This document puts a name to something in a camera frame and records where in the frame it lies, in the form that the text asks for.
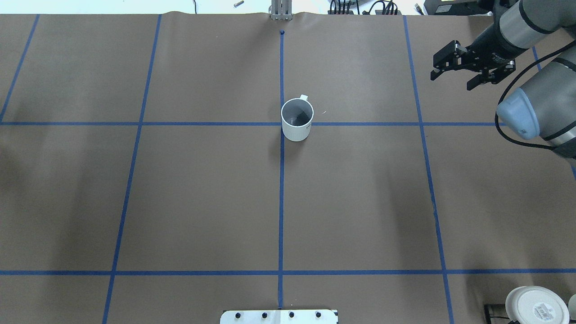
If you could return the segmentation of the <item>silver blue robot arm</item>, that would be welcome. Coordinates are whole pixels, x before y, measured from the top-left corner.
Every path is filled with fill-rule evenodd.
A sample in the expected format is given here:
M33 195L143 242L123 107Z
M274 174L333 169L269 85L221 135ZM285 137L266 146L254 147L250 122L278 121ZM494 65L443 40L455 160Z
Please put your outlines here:
M516 58L560 29L575 37L573 0L479 0L493 23L471 45L453 40L433 56L430 80L448 71L468 70L473 90L498 84L516 71ZM498 133L515 145L547 150L575 166L575 42L520 71L502 93L495 111Z

